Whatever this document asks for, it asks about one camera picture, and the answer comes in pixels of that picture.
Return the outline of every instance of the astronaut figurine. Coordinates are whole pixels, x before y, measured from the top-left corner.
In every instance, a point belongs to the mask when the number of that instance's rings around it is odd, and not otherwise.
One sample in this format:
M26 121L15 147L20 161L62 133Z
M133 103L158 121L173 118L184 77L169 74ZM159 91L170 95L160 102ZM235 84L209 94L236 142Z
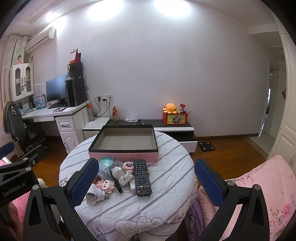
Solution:
M109 194L97 188L96 184L92 184L85 197L86 197L86 203L90 206L93 206L96 204L97 201L101 201L109 198Z
M135 179L131 171L125 172L122 167L114 167L112 170L112 175L118 180L120 186L122 187L128 184L130 180Z

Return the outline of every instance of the pink bedding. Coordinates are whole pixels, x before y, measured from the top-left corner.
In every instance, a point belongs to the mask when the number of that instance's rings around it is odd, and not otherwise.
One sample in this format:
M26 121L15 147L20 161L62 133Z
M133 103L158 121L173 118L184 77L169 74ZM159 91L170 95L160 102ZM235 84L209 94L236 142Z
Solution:
M6 163L3 160L0 160L0 166L3 166L3 165L6 165ZM30 195L30 192L27 192L24 195L12 201L12 203L17 208L18 218L20 219L21 224L23 224L24 222L25 211L26 211L29 195Z
M296 210L296 196L294 196L296 194L296 177L287 162L280 155L277 155L250 172L232 180L235 181L236 185L242 187L250 188L254 184L259 184L262 187L268 211L269 240L276 240ZM199 188L199 195L205 226L207 226L218 207L212 205L202 186ZM230 235L240 209L241 205L238 205L221 240Z

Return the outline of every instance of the tv remote control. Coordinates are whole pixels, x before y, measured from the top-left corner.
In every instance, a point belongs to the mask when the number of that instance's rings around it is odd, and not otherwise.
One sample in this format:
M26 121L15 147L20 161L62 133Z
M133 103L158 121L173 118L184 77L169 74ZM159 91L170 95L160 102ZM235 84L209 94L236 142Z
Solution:
M146 161L142 159L135 160L133 162L133 168L135 171L135 184L137 196L150 196L152 190L148 178Z

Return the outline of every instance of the white bedspread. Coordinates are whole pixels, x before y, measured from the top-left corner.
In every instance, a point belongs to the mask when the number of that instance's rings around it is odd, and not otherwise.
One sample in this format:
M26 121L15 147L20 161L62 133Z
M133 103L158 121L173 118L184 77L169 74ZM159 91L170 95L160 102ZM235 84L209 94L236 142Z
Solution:
M197 180L194 164L186 149L170 136L155 132L159 161L148 163L152 194L138 197L129 186L114 190L110 199L95 206L76 207L80 218L97 240L129 240L139 234L141 241L165 240L179 227L195 199ZM88 148L95 137L77 146L63 161L59 179L82 168L89 159Z

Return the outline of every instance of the purple cloth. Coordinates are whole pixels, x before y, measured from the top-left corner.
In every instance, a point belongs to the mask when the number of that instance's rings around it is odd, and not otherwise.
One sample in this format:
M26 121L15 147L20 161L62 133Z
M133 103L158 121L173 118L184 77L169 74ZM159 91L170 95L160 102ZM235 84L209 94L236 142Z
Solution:
M200 195L196 192L196 198L189 208L186 216L189 218L189 240L196 241L198 237L205 230L205 222L202 214L202 207L200 205Z

